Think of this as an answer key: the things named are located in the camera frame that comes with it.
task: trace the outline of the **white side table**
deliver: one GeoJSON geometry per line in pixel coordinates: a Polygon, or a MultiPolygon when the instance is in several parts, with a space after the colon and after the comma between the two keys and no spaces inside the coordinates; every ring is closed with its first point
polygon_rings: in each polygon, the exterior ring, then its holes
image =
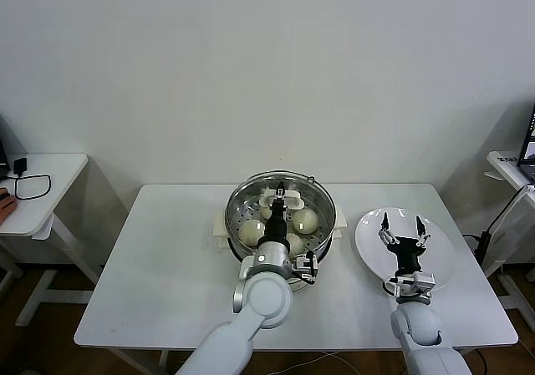
{"type": "MultiPolygon", "coordinates": [[[[50,175],[52,188],[44,197],[36,200],[20,200],[18,208],[0,225],[0,239],[2,236],[33,236],[37,239],[48,238],[49,229],[53,229],[61,241],[56,247],[63,251],[76,266],[93,282],[96,283],[101,273],[98,265],[91,264],[84,259],[79,241],[73,236],[64,223],[54,214],[54,209],[64,197],[69,187],[87,164],[84,154],[35,154],[20,155],[28,159],[28,170],[24,175],[50,175]]],[[[19,155],[9,156],[10,163],[19,155]]],[[[13,193],[14,180],[0,182],[0,187],[6,187],[13,193]]],[[[38,195],[43,192],[43,184],[38,181],[22,180],[19,189],[28,195],[38,195]]],[[[20,277],[22,271],[5,254],[1,255],[0,266],[6,268],[8,275],[2,282],[2,292],[5,293],[14,277],[20,277]]],[[[56,271],[45,271],[35,287],[32,296],[21,311],[16,321],[17,326],[27,326],[41,302],[71,302],[87,303],[90,291],[55,291],[49,290],[56,271]]]]}
{"type": "MultiPolygon", "coordinates": [[[[492,151],[487,155],[488,162],[496,169],[496,174],[485,173],[489,177],[497,180],[506,180],[515,190],[522,188],[528,183],[526,176],[518,169],[518,154],[512,151],[492,151]]],[[[529,205],[535,209],[535,193],[529,193],[524,197],[529,205]]],[[[488,264],[485,273],[490,276],[501,264],[503,264],[508,257],[512,255],[517,247],[510,243],[508,250],[500,251],[500,256],[495,257],[488,264]]],[[[531,307],[526,297],[522,294],[514,280],[508,275],[498,275],[498,280],[506,290],[506,296],[500,296],[500,302],[503,308],[518,309],[522,314],[527,325],[532,332],[535,332],[535,310],[531,307]]],[[[526,274],[529,281],[535,281],[535,269],[532,269],[526,274]]]]}
{"type": "MultiPolygon", "coordinates": [[[[74,341],[108,348],[145,374],[161,373],[157,362],[130,349],[194,349],[215,325],[230,321],[240,264],[229,250],[218,247],[212,227],[214,212],[225,206],[234,187],[142,187],[74,341]]],[[[390,327],[396,303],[382,291],[380,279],[351,242],[360,217],[381,206],[421,212],[451,239],[456,274],[432,302],[451,343],[472,348],[517,342],[512,324],[432,186],[325,187],[344,212],[348,228],[333,241],[316,284],[294,293],[288,320],[260,331],[255,349],[400,349],[390,327]]]]}

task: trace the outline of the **wooden floor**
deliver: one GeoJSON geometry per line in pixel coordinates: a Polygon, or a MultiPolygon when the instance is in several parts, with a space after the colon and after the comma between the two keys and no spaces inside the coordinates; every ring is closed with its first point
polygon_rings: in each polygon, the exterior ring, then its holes
{"type": "MultiPolygon", "coordinates": [[[[38,371],[43,375],[139,374],[107,350],[74,345],[74,331],[82,317],[84,306],[43,304],[29,327],[15,327],[15,319],[43,273],[43,268],[23,269],[24,277],[13,284],[9,293],[0,302],[1,375],[17,375],[27,369],[38,371]]],[[[514,266],[507,268],[505,272],[512,275],[535,307],[535,283],[529,283],[523,277],[528,269],[529,266],[514,266]]],[[[491,278],[490,281],[497,294],[503,294],[503,289],[497,280],[491,278]]],[[[53,287],[90,289],[92,285],[76,267],[64,266],[60,267],[53,287]]],[[[509,311],[507,314],[520,339],[535,352],[535,334],[527,329],[518,312],[509,311]]],[[[519,344],[511,347],[485,348],[480,351],[487,360],[489,375],[535,374],[535,361],[519,344]]],[[[169,372],[174,373],[188,355],[187,352],[171,352],[168,360],[169,372]]],[[[354,365],[362,375],[400,375],[405,369],[405,362],[400,352],[342,352],[338,356],[354,365]]],[[[317,357],[321,357],[321,353],[255,352],[243,374],[267,375],[317,357]]],[[[472,373],[475,375],[484,373],[482,358],[476,352],[467,354],[465,358],[472,373]]],[[[326,357],[286,372],[288,375],[332,373],[349,375],[354,372],[334,357],[326,357]]]]}

